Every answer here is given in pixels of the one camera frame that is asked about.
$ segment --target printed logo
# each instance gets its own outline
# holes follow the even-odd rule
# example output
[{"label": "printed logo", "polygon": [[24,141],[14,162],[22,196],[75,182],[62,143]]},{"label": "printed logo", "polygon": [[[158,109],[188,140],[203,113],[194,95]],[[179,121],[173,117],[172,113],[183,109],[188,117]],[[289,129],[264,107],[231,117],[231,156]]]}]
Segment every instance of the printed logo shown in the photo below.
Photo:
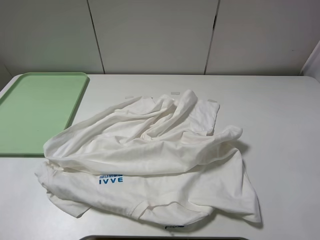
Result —
[{"label": "printed logo", "polygon": [[123,181],[124,178],[122,174],[101,175],[99,177],[99,184],[123,183]]}]

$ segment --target clothing tag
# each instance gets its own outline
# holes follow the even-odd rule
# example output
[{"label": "clothing tag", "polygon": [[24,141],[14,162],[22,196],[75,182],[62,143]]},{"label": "clothing tag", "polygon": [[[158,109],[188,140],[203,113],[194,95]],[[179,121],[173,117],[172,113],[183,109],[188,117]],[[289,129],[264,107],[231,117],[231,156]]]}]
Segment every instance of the clothing tag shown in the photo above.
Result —
[{"label": "clothing tag", "polygon": [[172,229],[175,229],[175,228],[184,228],[185,226],[182,226],[182,225],[176,225],[176,226],[165,226],[164,229],[167,229],[167,228],[172,228]]}]

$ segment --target green tray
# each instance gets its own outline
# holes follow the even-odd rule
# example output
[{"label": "green tray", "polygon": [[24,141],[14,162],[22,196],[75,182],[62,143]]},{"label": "green tray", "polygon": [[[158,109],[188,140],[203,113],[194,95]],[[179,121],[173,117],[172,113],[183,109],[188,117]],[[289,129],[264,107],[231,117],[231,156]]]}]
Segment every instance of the green tray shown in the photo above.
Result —
[{"label": "green tray", "polygon": [[88,85],[85,73],[26,73],[0,98],[0,156],[43,155],[71,125]]}]

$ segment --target white fabric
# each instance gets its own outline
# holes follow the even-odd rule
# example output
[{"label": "white fabric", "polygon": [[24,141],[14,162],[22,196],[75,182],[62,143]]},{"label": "white fabric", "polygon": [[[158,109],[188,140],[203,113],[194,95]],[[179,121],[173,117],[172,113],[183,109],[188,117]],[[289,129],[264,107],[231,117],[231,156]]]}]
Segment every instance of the white fabric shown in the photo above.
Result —
[{"label": "white fabric", "polygon": [[176,226],[221,209],[260,222],[241,154],[229,143],[242,129],[211,135],[218,110],[190,90],[179,101],[131,99],[51,138],[49,162],[36,175],[49,199],[74,217],[95,207]]}]

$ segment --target table surface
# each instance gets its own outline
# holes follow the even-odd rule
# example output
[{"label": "table surface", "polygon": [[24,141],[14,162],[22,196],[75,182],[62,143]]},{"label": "table surface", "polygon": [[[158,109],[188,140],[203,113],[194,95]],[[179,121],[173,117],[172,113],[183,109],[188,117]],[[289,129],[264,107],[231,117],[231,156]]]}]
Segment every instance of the table surface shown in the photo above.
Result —
[{"label": "table surface", "polygon": [[[320,217],[320,83],[304,76],[88,75],[90,82],[73,123],[126,96],[191,89],[220,103],[215,131],[243,128],[234,143],[255,188],[263,225],[223,212],[198,224],[165,230],[90,209],[74,218],[38,183],[44,158],[0,157],[0,239],[79,240],[86,236],[241,237],[249,240],[318,239]],[[0,92],[0,96],[18,76]]]}]

